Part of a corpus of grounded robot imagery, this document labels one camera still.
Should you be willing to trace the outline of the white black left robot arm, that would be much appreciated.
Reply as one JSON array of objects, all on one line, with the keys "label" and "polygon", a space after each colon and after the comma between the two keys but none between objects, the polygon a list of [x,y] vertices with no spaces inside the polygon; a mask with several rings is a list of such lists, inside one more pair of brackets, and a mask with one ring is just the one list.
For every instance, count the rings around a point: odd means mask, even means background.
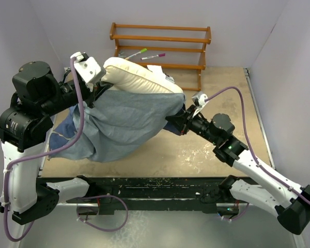
[{"label": "white black left robot arm", "polygon": [[0,212],[20,225],[51,213],[65,193],[89,203],[95,188],[82,178],[64,181],[58,188],[38,181],[41,160],[52,117],[73,106],[93,107],[107,89],[104,68],[93,58],[74,55],[71,81],[58,82],[43,61],[24,64],[12,78],[15,93],[0,116],[0,140],[4,153],[4,184]]}]

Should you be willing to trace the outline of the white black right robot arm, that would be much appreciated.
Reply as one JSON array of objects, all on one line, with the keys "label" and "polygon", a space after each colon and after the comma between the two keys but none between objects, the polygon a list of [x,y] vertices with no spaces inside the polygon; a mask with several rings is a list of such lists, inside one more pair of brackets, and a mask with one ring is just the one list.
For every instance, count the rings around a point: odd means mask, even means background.
[{"label": "white black right robot arm", "polygon": [[212,143],[221,162],[255,181],[251,185],[237,177],[227,177],[219,190],[223,201],[237,199],[250,203],[274,215],[289,232],[302,233],[310,222],[310,185],[303,187],[291,181],[257,158],[250,147],[233,135],[235,126],[228,115],[215,114],[208,121],[190,108],[167,116],[166,120],[181,134],[192,131]]}]

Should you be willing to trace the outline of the blue printed pillowcase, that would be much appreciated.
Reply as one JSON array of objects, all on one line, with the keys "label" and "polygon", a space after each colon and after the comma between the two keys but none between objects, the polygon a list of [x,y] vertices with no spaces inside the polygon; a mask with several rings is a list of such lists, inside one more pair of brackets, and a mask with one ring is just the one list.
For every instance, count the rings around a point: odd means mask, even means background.
[{"label": "blue printed pillowcase", "polygon": [[180,94],[135,94],[107,90],[94,107],[84,107],[84,128],[70,148],[53,155],[69,160],[112,162],[123,159],[156,136],[162,129],[177,130],[166,121],[185,104]]}]

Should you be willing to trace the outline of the cream white pillow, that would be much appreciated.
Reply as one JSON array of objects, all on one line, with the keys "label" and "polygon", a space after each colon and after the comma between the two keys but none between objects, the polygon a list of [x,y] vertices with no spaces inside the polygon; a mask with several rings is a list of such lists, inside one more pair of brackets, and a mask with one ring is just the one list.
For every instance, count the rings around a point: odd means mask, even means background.
[{"label": "cream white pillow", "polygon": [[108,58],[102,81],[111,83],[110,90],[136,94],[180,94],[183,90],[167,79],[164,73],[154,73],[141,65],[119,57]]}]

